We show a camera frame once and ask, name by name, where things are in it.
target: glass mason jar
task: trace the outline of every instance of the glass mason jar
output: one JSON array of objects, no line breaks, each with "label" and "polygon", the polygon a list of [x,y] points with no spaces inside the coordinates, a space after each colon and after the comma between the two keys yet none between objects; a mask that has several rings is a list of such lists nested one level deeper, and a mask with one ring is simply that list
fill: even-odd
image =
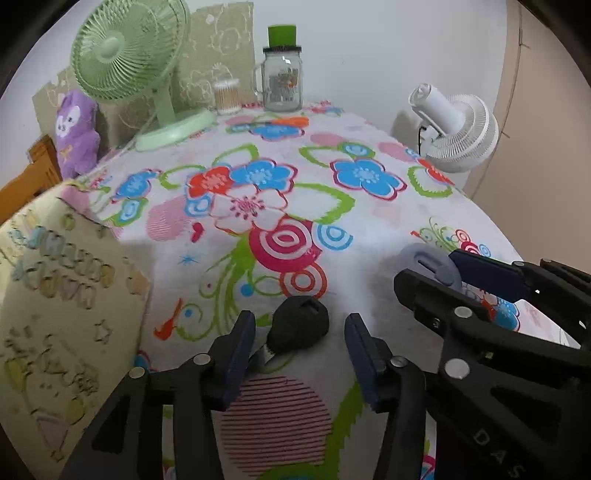
[{"label": "glass mason jar", "polygon": [[[271,112],[295,112],[302,106],[301,47],[263,48],[265,61],[255,67],[252,84],[262,94],[263,106]],[[261,69],[262,91],[256,87],[256,71]]]}]

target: green desk fan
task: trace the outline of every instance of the green desk fan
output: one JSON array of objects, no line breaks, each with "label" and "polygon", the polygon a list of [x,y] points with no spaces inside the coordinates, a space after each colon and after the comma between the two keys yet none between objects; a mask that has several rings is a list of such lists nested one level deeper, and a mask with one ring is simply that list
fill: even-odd
[{"label": "green desk fan", "polygon": [[72,68],[88,96],[114,102],[153,95],[159,125],[137,136],[137,150],[173,144],[215,121],[205,108],[175,114],[170,99],[170,75],[189,28],[183,0],[105,0],[74,40]]}]

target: green jar lid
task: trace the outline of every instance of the green jar lid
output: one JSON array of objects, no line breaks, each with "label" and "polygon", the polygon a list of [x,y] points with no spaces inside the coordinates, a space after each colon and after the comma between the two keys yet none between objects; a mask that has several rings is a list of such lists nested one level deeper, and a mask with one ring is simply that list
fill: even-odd
[{"label": "green jar lid", "polygon": [[268,28],[269,46],[294,46],[296,44],[295,25],[272,25]]}]

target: metal screw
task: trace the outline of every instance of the metal screw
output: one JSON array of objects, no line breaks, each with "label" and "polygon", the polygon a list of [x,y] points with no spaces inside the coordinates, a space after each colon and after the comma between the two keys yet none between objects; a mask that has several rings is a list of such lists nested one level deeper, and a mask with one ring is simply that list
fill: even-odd
[{"label": "metal screw", "polygon": [[468,319],[472,316],[472,311],[468,307],[456,307],[453,311],[461,319]]},{"label": "metal screw", "polygon": [[133,379],[136,378],[142,378],[144,376],[144,373],[146,373],[146,370],[144,370],[142,367],[133,367],[131,370],[129,370],[129,376]]},{"label": "metal screw", "polygon": [[206,353],[198,353],[193,357],[193,363],[195,365],[207,365],[212,358]]},{"label": "metal screw", "polygon": [[445,373],[457,380],[462,380],[470,373],[470,365],[461,358],[452,358],[445,364]]},{"label": "metal screw", "polygon": [[408,360],[405,359],[403,356],[397,355],[397,356],[393,356],[390,359],[390,363],[392,364],[393,367],[402,368],[402,367],[406,367],[408,365]]}]

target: fan base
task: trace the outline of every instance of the fan base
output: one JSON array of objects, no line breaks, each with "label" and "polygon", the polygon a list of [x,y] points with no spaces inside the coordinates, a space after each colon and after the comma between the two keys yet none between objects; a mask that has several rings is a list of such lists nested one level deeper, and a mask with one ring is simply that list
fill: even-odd
[{"label": "fan base", "polygon": [[135,149],[143,152],[180,142],[196,132],[205,130],[216,121],[216,114],[200,108],[177,114],[178,120],[165,127],[147,131],[135,139]]}]

